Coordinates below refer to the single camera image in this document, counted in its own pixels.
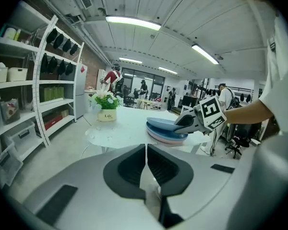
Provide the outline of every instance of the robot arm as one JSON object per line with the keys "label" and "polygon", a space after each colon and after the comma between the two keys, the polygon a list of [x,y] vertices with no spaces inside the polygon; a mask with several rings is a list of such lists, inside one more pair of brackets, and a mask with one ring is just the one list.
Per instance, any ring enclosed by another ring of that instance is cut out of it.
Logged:
{"label": "robot arm", "polygon": [[183,112],[175,121],[179,125],[174,130],[177,134],[190,134],[196,131],[208,134],[219,125],[226,122],[226,116],[220,101],[216,96],[200,101],[193,110]]}

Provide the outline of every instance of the fluorescent light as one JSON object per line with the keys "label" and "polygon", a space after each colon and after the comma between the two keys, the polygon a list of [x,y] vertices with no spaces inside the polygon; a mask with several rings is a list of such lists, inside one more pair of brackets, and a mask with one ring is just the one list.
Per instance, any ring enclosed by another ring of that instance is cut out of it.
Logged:
{"label": "fluorescent light", "polygon": [[213,64],[217,65],[219,62],[214,59],[210,54],[208,54],[204,49],[199,47],[197,44],[192,46],[193,49],[195,49],[198,53],[200,53],[202,56],[205,56],[208,60],[210,60]]}
{"label": "fluorescent light", "polygon": [[172,71],[172,70],[169,70],[169,69],[166,69],[166,68],[163,68],[163,67],[159,67],[159,69],[160,69],[160,70],[163,70],[163,71],[168,71],[168,72],[171,72],[171,73],[177,74],[177,72]]}
{"label": "fluorescent light", "polygon": [[120,60],[126,60],[126,61],[131,61],[131,62],[134,62],[134,63],[142,64],[141,61],[139,61],[139,60],[135,60],[135,59],[127,59],[127,58],[121,58],[121,57],[120,57]]}
{"label": "fluorescent light", "polygon": [[124,23],[124,24],[131,24],[131,25],[138,25],[147,27],[156,31],[159,31],[161,25],[149,21],[140,20],[137,18],[126,17],[126,16],[106,16],[106,21],[111,23]]}

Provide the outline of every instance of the white floor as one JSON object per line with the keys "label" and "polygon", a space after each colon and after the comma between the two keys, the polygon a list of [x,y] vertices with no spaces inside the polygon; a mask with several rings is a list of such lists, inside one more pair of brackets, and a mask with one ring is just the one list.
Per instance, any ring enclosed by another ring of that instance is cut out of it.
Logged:
{"label": "white floor", "polygon": [[[81,117],[77,123],[70,122],[54,133],[50,137],[50,147],[45,148],[41,145],[25,159],[23,167],[8,190],[9,195],[22,203],[35,188],[68,165],[81,158],[101,154],[102,148],[90,144],[85,138],[84,133],[89,127],[85,117]],[[224,148],[225,143],[222,140],[219,141],[214,155],[232,158],[233,154],[226,154]],[[209,153],[209,148],[198,149],[197,154],[208,156],[205,152]],[[140,187],[146,191],[146,204],[156,218],[159,213],[159,203],[155,192],[157,186],[157,182],[146,166],[142,173]]]}

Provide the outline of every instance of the blue plate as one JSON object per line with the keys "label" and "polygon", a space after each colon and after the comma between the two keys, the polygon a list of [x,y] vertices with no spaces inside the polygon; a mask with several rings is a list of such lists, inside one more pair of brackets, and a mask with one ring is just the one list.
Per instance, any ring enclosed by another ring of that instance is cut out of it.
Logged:
{"label": "blue plate", "polygon": [[155,135],[156,137],[159,137],[163,140],[167,140],[167,141],[183,141],[188,137],[188,134],[176,134],[173,131],[169,131],[169,130],[164,130],[164,129],[160,129],[157,127],[152,126],[150,123],[146,123],[146,127],[148,129],[148,131],[150,131],[153,135]]}
{"label": "blue plate", "polygon": [[154,127],[170,130],[173,131],[177,128],[180,128],[180,125],[175,125],[175,121],[162,119],[162,118],[156,118],[156,117],[148,117],[147,121],[149,124],[151,124]]}

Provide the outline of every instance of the green leaves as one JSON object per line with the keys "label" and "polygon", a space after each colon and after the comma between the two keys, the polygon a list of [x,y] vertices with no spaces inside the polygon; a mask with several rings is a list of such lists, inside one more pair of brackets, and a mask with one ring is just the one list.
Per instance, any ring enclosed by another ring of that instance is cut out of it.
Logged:
{"label": "green leaves", "polygon": [[120,105],[120,101],[117,98],[112,98],[110,95],[106,95],[104,98],[97,96],[95,98],[97,104],[100,104],[102,109],[116,109]]}

